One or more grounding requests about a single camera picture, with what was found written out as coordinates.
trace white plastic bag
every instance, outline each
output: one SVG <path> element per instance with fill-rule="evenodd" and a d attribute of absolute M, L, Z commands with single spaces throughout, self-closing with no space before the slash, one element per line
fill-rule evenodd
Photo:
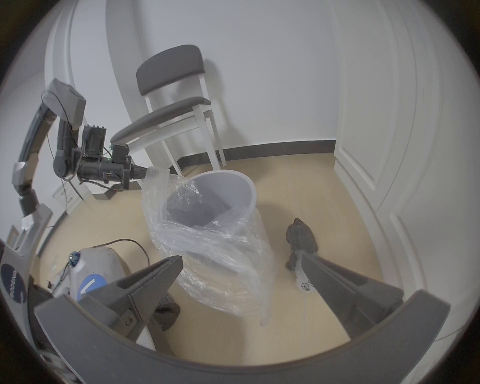
<path fill-rule="evenodd" d="M 154 245 L 183 258 L 180 286 L 212 308 L 260 314 L 266 325 L 276 263 L 258 210 L 231 208 L 200 182 L 166 169 L 149 168 L 142 193 Z"/>

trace cabinet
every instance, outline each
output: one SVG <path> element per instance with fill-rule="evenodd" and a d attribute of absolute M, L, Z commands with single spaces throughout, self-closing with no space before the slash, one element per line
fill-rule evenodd
<path fill-rule="evenodd" d="M 451 305 L 417 382 L 480 298 L 480 81 L 422 2 L 330 6 L 342 78 L 335 169 L 385 281 L 405 298 L 425 289 Z"/>

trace white arrow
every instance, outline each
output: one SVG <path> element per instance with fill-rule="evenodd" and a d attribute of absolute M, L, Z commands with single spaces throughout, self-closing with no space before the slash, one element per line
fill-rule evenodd
<path fill-rule="evenodd" d="M 87 289 L 93 284 L 95 283 L 95 279 L 92 279 L 88 282 L 88 284 L 82 288 L 82 290 L 80 291 L 80 294 L 83 295 L 85 292 L 87 292 Z"/>

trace floor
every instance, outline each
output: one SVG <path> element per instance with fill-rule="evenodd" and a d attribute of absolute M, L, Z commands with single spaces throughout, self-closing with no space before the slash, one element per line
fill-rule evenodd
<path fill-rule="evenodd" d="M 262 327 L 256 317 L 238 318 L 206 307 L 174 284 L 170 293 L 181 313 L 166 336 L 177 357 L 220 365 L 271 364 L 318 354 L 349 341 L 320 295 L 298 290 L 295 274 L 284 267 L 290 255 L 285 232 L 299 217 L 312 229 L 322 257 L 383 280 L 368 232 L 334 173 L 334 162 L 333 154 L 311 154 L 228 163 L 228 169 L 248 175 L 257 188 L 257 208 L 279 270 L 272 318 Z M 191 167 L 185 175 L 210 169 L 209 165 Z M 70 252 L 118 238 L 140 242 L 152 262 L 163 258 L 148 236 L 141 194 L 117 193 L 110 201 L 90 196 L 51 238 L 37 265 L 39 283 L 46 285 L 63 268 Z M 111 247 L 133 271 L 146 266 L 135 244 Z"/>

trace chair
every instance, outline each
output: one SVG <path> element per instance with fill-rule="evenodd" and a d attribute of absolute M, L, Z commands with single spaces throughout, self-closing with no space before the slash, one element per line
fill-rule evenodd
<path fill-rule="evenodd" d="M 202 54 L 195 45 L 170 48 L 149 58 L 137 70 L 138 90 L 145 98 L 149 114 L 123 128 L 110 141 L 113 144 L 128 144 L 132 154 L 161 141 L 173 167 L 181 175 L 181 169 L 169 151 L 165 139 L 199 128 L 213 169 L 220 169 L 206 124 L 207 118 L 212 127 L 215 146 L 225 167 L 227 163 L 220 145 L 213 111 L 210 108 L 211 102 L 208 99 L 204 73 Z M 152 109 L 148 97 L 150 92 L 190 76 L 198 76 L 202 96 L 189 97 L 155 111 Z"/>

